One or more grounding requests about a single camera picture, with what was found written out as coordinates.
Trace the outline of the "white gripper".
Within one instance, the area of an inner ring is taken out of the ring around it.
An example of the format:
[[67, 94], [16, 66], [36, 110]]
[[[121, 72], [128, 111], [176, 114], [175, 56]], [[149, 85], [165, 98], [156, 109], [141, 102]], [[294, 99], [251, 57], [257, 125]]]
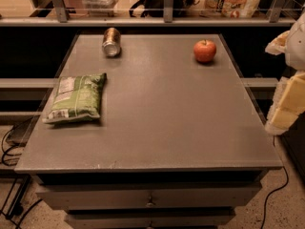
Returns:
[[[305, 70], [305, 13], [270, 42], [265, 52], [273, 55], [285, 53], [286, 64], [297, 71]], [[282, 135], [305, 112], [305, 72], [290, 78], [281, 77], [276, 85], [273, 104], [267, 114], [265, 130], [270, 135]]]

